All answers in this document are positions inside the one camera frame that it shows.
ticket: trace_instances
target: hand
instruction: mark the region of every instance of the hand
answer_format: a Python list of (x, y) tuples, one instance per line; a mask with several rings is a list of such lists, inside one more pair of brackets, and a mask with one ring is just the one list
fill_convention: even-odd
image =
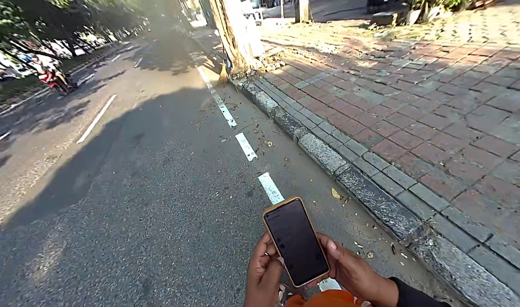
[(256, 244), (249, 261), (244, 307), (275, 306), (283, 271), (283, 264), (277, 257), (277, 249), (270, 242), (269, 234), (265, 233)]
[(378, 275), (364, 259), (344, 248), (330, 237), (317, 233), (330, 265), (328, 276), (312, 282), (318, 283), (327, 277), (335, 279), (345, 289), (361, 300), (374, 306), (396, 307), (399, 291), (396, 284)]

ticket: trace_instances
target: orange clothing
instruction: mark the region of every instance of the orange clothing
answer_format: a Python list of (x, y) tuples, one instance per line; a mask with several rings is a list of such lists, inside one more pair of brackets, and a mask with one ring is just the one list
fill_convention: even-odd
[(305, 300), (301, 295), (291, 296), (284, 307), (367, 307), (368, 302), (362, 302), (349, 291), (326, 290)]

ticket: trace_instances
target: person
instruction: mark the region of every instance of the person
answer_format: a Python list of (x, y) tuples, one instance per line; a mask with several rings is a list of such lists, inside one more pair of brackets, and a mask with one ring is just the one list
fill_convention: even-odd
[(330, 277), (345, 290), (327, 290), (309, 300), (300, 294), (282, 293), (286, 288), (279, 283), (283, 264), (266, 233), (258, 241), (249, 262), (244, 307), (273, 307), (277, 304), (285, 307), (450, 307), (398, 278), (378, 275), (368, 262), (327, 235), (318, 233), (317, 237), (325, 250), (330, 271), (308, 285), (314, 286)]
[(46, 72), (52, 72), (55, 74), (56, 77), (61, 79), (63, 83), (65, 83), (65, 85), (68, 86), (67, 79), (65, 78), (65, 76), (63, 76), (63, 73), (61, 73), (52, 63), (41, 61), (36, 55), (32, 55), (31, 61), (32, 66), (36, 69), (38, 75), (43, 75)]

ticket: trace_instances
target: smartphone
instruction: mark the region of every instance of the smartphone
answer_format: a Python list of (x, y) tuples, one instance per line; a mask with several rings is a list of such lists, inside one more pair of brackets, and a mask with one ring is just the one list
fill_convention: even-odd
[(292, 197), (267, 208), (262, 218), (295, 287), (328, 273), (325, 252), (301, 198)]

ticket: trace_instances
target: motorcycle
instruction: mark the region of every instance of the motorcycle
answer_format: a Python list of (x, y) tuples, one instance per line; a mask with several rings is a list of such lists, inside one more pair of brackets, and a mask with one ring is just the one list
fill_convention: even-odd
[(63, 82), (58, 76), (55, 75), (54, 72), (46, 72), (45, 74), (41, 74), (38, 76), (38, 78), (49, 85), (49, 87), (56, 90), (57, 93), (59, 93), (62, 96), (66, 96), (70, 93), (72, 93), (74, 90), (78, 88), (78, 85), (76, 82), (68, 78), (67, 76), (63, 75), (65, 80), (67, 81), (67, 84)]

